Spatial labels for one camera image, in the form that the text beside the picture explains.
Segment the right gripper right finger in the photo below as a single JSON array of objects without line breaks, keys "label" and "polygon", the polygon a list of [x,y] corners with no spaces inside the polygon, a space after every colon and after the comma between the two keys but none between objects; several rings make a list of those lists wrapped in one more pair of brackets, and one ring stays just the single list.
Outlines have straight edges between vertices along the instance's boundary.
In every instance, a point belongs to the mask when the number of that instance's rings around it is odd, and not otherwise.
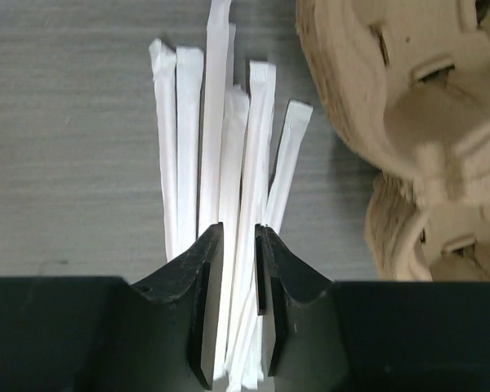
[{"label": "right gripper right finger", "polygon": [[277,391],[490,391],[490,283],[332,281],[255,228]]}]

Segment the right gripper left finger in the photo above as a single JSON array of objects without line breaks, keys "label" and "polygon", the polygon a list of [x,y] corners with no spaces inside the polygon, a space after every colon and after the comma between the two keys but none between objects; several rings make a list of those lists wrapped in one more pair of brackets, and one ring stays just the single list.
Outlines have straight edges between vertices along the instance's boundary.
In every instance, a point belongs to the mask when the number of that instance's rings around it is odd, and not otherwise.
[{"label": "right gripper left finger", "polygon": [[0,277],[0,391],[212,388],[224,227],[137,283]]}]

